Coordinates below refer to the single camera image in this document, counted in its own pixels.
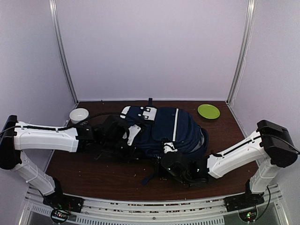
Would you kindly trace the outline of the navy blue backpack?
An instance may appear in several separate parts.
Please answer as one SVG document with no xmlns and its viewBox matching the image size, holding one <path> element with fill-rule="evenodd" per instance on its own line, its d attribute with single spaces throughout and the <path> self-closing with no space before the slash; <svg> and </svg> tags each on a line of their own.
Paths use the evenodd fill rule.
<svg viewBox="0 0 300 225">
<path fill-rule="evenodd" d="M 141 126 L 142 132 L 134 139 L 134 146 L 143 156 L 155 162 L 164 155 L 162 140 L 169 139 L 178 152 L 196 160 L 192 167 L 192 175 L 197 179 L 197 183 L 191 186 L 208 183 L 208 158 L 205 153 L 209 145 L 209 135 L 206 129 L 195 122 L 190 113 L 175 107 L 157 108 L 148 104 L 126 106 L 122 109 L 120 117 L 130 125 Z M 154 173 L 147 176 L 142 180 L 142 185 L 145 186 L 154 177 Z"/>
</svg>

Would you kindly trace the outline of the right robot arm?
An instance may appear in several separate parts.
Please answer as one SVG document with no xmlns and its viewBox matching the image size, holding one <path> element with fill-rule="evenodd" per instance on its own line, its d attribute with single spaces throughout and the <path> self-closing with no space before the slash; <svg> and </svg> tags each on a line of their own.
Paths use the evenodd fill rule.
<svg viewBox="0 0 300 225">
<path fill-rule="evenodd" d="M 241 142 L 219 153 L 188 159 L 173 143 L 164 144 L 160 165 L 181 183 L 200 185 L 219 179 L 232 170 L 263 159 L 257 172 L 245 184 L 245 193 L 225 198 L 228 206 L 263 203 L 263 194 L 278 171 L 292 165 L 300 151 L 287 128 L 268 120 L 257 123 L 257 130 Z"/>
</svg>

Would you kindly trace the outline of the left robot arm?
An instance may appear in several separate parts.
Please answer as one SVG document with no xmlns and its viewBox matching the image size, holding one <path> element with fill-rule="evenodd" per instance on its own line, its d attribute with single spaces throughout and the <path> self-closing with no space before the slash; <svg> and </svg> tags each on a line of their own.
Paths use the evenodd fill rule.
<svg viewBox="0 0 300 225">
<path fill-rule="evenodd" d="M 53 209 L 80 211 L 82 198 L 63 193 L 58 179 L 47 175 L 24 152 L 26 149 L 61 150 L 70 153 L 118 156 L 130 160 L 136 153 L 134 140 L 143 131 L 138 120 L 130 125 L 125 115 L 110 114 L 94 127 L 81 123 L 68 127 L 45 127 L 18 121 L 10 115 L 0 133 L 0 167 L 19 174 Z"/>
</svg>

